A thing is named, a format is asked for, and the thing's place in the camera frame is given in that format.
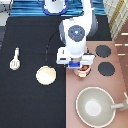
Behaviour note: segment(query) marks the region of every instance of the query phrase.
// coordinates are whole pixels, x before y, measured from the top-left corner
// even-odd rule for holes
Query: black circle
[[[110,62],[102,62],[98,66],[98,71],[103,76],[112,76],[115,72],[115,68]]]
[[[96,48],[96,54],[102,58],[106,58],[111,54],[111,49],[106,45],[99,45]]]

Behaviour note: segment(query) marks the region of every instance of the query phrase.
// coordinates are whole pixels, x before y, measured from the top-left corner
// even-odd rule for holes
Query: table
[[[125,100],[124,92],[126,87],[117,56],[117,50],[114,41],[88,41],[87,47],[93,54],[98,45],[107,45],[111,48],[111,55],[107,58],[96,56],[90,74],[81,79],[77,77],[70,69],[66,69],[66,128],[90,128],[84,124],[78,117],[75,102],[77,95],[86,87],[100,87],[113,97],[115,103],[120,103]],[[110,77],[102,76],[98,72],[98,65],[101,62],[111,62],[115,67],[115,74]],[[128,110],[116,112],[114,121],[107,128],[128,128]]]

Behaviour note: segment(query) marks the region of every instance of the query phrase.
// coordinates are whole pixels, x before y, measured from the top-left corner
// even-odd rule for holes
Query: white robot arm
[[[82,0],[84,15],[63,20],[59,25],[60,38],[65,47],[58,49],[57,64],[79,69],[83,65],[92,65],[95,55],[86,54],[86,37],[95,34],[98,22],[91,0]]]

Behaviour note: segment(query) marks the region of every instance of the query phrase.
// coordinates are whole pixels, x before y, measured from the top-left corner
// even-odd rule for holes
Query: black tablecloth
[[[37,70],[46,65],[46,44],[59,21],[54,24],[44,17],[13,19],[7,21],[0,51],[0,128],[66,128],[65,68],[56,68],[57,79],[49,86],[36,80]],[[49,46],[50,66],[56,66],[60,46],[63,43],[58,33]],[[9,63],[16,47],[20,48],[21,67],[13,71]]]

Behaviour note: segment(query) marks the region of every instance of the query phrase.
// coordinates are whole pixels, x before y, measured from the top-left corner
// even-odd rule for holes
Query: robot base
[[[86,70],[74,69],[74,73],[79,77],[82,77],[82,78],[86,77],[91,72],[91,65],[85,65],[85,66],[88,66]]]
[[[46,15],[62,15],[62,14],[65,14],[67,12],[67,8],[63,9],[60,13],[50,13],[47,9],[43,9],[43,12]]]

